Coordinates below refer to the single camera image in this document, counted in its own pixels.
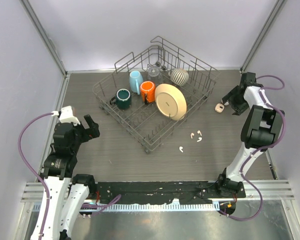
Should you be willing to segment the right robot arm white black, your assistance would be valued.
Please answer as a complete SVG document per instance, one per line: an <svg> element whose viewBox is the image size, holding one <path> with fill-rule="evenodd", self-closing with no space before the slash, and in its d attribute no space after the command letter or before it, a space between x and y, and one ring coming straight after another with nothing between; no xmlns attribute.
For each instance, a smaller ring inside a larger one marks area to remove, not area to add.
<svg viewBox="0 0 300 240"><path fill-rule="evenodd" d="M230 106L236 116L249 110L240 134L241 147L232 163L219 175L215 186L216 193L223 198L238 195L243 190L246 173L252 164L280 138L285 114L273 107L265 95L266 88L257 79L255 73L243 73L239 85L215 106L218 113Z"/></svg>

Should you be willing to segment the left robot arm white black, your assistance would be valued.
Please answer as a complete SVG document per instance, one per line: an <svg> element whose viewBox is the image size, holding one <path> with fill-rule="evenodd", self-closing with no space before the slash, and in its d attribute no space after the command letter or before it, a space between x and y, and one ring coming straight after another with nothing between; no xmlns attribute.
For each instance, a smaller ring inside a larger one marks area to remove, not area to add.
<svg viewBox="0 0 300 240"><path fill-rule="evenodd" d="M97 192L95 179L89 174L73 175L81 144L100 136L99 125L90 115L88 124L59 122L54 127L51 152L43 164L44 194L32 240L69 240L85 199Z"/></svg>

